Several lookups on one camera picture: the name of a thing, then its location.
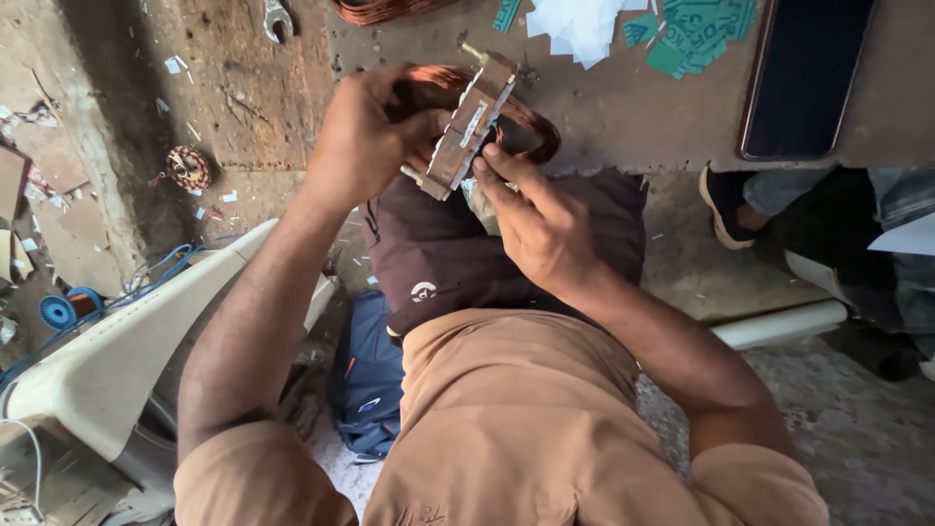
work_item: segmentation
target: blue wire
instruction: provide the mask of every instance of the blue wire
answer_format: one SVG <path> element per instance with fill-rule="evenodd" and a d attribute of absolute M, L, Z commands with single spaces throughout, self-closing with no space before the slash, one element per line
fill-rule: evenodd
<path fill-rule="evenodd" d="M 85 323 L 97 318 L 99 315 L 109 310 L 126 307 L 127 305 L 131 305 L 139 300 L 142 300 L 147 295 L 149 295 L 153 290 L 159 288 L 159 286 L 169 281 L 170 279 L 174 278 L 176 274 L 184 270 L 185 266 L 188 265 L 188 262 L 192 260 L 192 257 L 198 254 L 199 252 L 201 252 L 202 250 L 204 250 L 205 247 L 207 247 L 209 244 L 216 242 L 216 241 L 236 239 L 236 238 L 239 238 L 241 235 L 242 234 L 221 236 L 220 238 L 215 238 L 213 240 L 205 241 L 204 243 L 196 246 L 195 248 L 192 248 L 192 245 L 190 243 L 185 243 L 183 245 L 177 246 L 172 252 L 170 252 L 168 255 L 163 257 L 162 260 L 160 260 L 158 263 L 156 263 L 152 267 L 148 267 L 146 272 L 143 274 L 143 276 L 149 275 L 151 272 L 153 272 L 154 270 L 164 265 L 174 255 L 178 254 L 182 250 L 185 250 L 186 251 L 185 255 L 182 256 L 182 258 L 179 261 L 177 261 L 174 265 L 169 267 L 169 269 L 166 270 L 163 273 L 163 275 L 159 277 L 159 279 L 157 279 L 156 281 L 152 283 L 141 285 L 133 290 L 130 290 L 123 296 L 120 296 L 119 298 L 116 298 L 115 300 L 111 301 L 108 305 L 105 305 L 103 308 L 97 309 L 90 314 L 82 316 L 80 319 L 75 320 L 74 322 L 69 324 L 68 327 L 58 330 L 57 332 L 55 332 L 55 334 L 52 334 L 49 337 L 49 339 L 46 340 L 46 342 L 40 345 L 38 349 L 29 353 L 25 357 L 21 358 L 20 361 L 17 361 L 15 364 L 13 364 L 12 367 L 7 369 L 6 371 L 3 371 L 2 373 L 0 373 L 0 392 L 3 392 L 9 386 L 10 382 L 16 379 L 16 377 L 19 376 L 23 372 L 23 370 L 26 370 L 32 367 L 33 363 L 36 361 L 37 358 L 39 358 L 42 355 L 43 351 L 48 349 L 53 343 L 61 340 L 62 337 L 64 337 L 66 334 L 70 333 L 73 330 L 76 330 L 77 328 L 81 327 Z M 136 270 L 133 271 L 133 274 L 131 274 L 130 276 L 130 283 L 134 282 L 134 280 L 137 277 L 137 274 L 139 273 L 140 270 L 143 269 L 143 267 L 146 267 L 146 263 L 140 265 Z"/>

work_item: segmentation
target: black shoe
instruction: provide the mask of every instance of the black shoe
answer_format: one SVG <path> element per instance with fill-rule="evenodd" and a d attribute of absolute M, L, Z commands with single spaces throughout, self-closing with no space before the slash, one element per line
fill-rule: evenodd
<path fill-rule="evenodd" d="M 715 173 L 705 167 L 698 176 L 698 191 L 714 212 L 714 235 L 730 250 L 753 246 L 758 232 L 737 224 L 737 209 L 743 199 L 743 184 L 756 175 L 752 171 Z"/>

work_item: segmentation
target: smartphone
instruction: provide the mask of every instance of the smartphone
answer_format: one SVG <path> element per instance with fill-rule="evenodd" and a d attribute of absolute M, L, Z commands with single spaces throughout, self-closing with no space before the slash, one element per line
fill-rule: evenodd
<path fill-rule="evenodd" d="M 770 0 L 741 125 L 749 161 L 834 149 L 876 0 Z"/>

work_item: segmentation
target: shirt sleeve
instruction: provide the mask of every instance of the shirt sleeve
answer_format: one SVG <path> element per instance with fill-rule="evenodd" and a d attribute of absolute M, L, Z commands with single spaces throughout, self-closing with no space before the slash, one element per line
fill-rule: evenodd
<path fill-rule="evenodd" d="M 179 526 L 356 526 L 350 501 L 281 422 L 254 422 L 212 437 L 179 466 Z"/>
<path fill-rule="evenodd" d="M 812 476 L 772 449 L 741 444 L 709 449 L 692 462 L 692 478 L 711 518 L 726 510 L 746 526 L 829 524 Z"/>

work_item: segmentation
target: man's arm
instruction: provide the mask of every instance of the man's arm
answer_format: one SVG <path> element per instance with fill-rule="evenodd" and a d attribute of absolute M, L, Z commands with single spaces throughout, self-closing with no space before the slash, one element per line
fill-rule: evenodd
<path fill-rule="evenodd" d="M 688 417 L 690 454 L 725 444 L 793 447 L 770 391 L 739 354 L 695 320 L 600 262 L 587 209 L 495 145 L 474 173 L 496 209 L 507 255 L 533 283 L 590 316 L 633 354 Z M 516 183 L 512 192 L 496 173 Z"/>
<path fill-rule="evenodd" d="M 212 436 L 271 419 L 332 241 L 354 206 L 378 196 L 450 114 L 400 124 L 384 106 L 408 66 L 342 80 L 302 190 L 198 338 L 182 373 L 179 461 Z"/>

